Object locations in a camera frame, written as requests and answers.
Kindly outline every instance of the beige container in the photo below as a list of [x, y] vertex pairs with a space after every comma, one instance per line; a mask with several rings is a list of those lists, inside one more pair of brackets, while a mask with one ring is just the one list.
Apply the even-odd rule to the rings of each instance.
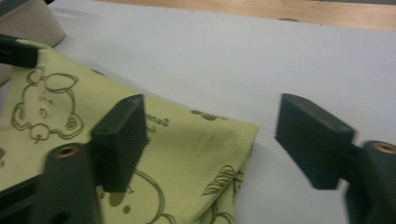
[[[64, 29], [44, 0], [0, 0], [0, 34], [55, 46]], [[0, 64], [0, 86], [10, 76], [10, 66]]]

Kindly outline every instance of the brass screw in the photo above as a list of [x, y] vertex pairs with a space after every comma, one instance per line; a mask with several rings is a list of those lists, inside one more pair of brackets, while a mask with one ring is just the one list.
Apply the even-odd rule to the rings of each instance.
[[396, 146], [388, 143], [374, 143], [373, 147], [388, 154], [396, 154]]
[[55, 153], [56, 158], [64, 158], [69, 157], [76, 154], [79, 151], [78, 147], [62, 147], [59, 148], [58, 151]]

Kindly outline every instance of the cloth fold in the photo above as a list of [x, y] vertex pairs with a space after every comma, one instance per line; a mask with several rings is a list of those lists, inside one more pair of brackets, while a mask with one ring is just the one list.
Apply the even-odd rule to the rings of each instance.
[[[41, 172], [47, 153], [86, 143], [114, 106], [141, 93], [34, 42], [36, 68], [14, 67], [0, 118], [0, 190]], [[125, 193], [97, 188], [105, 223], [235, 223], [255, 124], [145, 94], [148, 145]]]

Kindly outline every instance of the yellow cloth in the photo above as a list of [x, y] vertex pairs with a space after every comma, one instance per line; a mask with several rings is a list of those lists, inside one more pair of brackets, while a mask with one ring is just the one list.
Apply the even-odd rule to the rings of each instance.
[[[14, 67], [0, 119], [0, 190], [38, 175], [46, 154], [90, 130], [125, 97], [122, 86], [54, 49]], [[145, 95], [149, 144], [126, 193], [98, 188], [106, 223], [235, 223], [234, 199], [258, 127]]]

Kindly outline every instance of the towel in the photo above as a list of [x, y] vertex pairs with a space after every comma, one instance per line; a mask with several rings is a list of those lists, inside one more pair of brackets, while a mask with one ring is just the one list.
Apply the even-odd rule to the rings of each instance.
[[[87, 143], [121, 99], [142, 92], [39, 48], [14, 67], [0, 118], [0, 190], [42, 172], [53, 148]], [[258, 126], [145, 94], [148, 145], [124, 193], [96, 189], [105, 223], [232, 224]]]

